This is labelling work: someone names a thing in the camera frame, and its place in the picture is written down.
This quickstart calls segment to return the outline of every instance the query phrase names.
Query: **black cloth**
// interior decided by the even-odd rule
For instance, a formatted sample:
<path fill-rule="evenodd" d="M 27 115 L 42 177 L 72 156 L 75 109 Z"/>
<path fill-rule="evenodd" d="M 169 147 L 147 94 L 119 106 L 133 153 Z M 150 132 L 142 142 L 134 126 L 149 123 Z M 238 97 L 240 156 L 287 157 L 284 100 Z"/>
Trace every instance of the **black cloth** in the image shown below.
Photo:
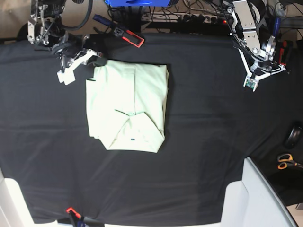
<path fill-rule="evenodd" d="M 287 190 L 292 185 L 276 176 L 288 127 L 303 121 L 302 55 L 293 53 L 290 75 L 271 76 L 253 93 L 243 87 L 246 72 L 229 39 L 144 38 L 141 48 L 112 37 L 105 43 L 110 59 L 168 65 L 166 140 L 157 154 L 106 151 L 89 137 L 85 79 L 92 67 L 79 66 L 76 81 L 65 86 L 50 53 L 26 41 L 0 47 L 0 166 L 19 183 L 34 221 L 65 218 L 72 206 L 107 224 L 219 222 L 225 188 L 241 179 L 247 156 L 286 204 L 303 201 L 297 187 Z M 302 148 L 292 150 L 298 161 Z"/>

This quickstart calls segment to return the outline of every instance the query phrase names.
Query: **orange scissors handle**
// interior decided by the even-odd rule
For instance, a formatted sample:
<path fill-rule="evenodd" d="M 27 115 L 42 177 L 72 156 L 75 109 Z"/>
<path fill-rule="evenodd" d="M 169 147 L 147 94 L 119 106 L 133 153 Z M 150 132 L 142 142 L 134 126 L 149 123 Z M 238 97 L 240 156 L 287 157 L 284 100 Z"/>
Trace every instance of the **orange scissors handle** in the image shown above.
<path fill-rule="evenodd" d="M 281 162 L 278 164 L 278 169 L 286 169 L 287 168 L 287 162 Z"/>
<path fill-rule="evenodd" d="M 284 153 L 278 156 L 278 162 L 294 162 L 293 156 L 289 153 Z"/>

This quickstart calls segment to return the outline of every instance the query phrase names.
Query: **blue container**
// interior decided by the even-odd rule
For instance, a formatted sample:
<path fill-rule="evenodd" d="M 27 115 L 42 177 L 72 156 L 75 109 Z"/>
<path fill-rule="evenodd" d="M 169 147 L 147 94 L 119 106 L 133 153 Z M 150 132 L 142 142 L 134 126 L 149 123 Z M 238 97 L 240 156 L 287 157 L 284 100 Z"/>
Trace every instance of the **blue container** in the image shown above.
<path fill-rule="evenodd" d="M 169 6 L 177 3 L 178 0 L 106 0 L 106 3 L 113 7 L 118 6 Z"/>

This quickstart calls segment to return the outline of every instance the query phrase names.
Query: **light green shirt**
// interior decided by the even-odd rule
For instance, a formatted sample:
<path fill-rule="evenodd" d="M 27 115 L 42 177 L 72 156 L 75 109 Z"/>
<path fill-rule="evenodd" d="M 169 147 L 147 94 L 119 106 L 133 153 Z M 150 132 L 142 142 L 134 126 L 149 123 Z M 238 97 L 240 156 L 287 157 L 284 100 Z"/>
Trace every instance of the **light green shirt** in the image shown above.
<path fill-rule="evenodd" d="M 89 135 L 107 150 L 157 153 L 165 140 L 166 65 L 108 60 L 86 80 Z"/>

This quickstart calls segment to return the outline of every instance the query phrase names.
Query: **screw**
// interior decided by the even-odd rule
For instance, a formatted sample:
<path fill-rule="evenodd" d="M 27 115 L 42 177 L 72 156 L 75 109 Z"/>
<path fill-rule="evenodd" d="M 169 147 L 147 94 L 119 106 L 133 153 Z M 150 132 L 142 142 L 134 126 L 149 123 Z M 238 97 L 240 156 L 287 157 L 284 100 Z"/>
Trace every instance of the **screw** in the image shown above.
<path fill-rule="evenodd" d="M 252 48 L 252 52 L 254 53 L 254 54 L 258 54 L 259 53 L 259 50 L 257 49 L 257 48 Z"/>

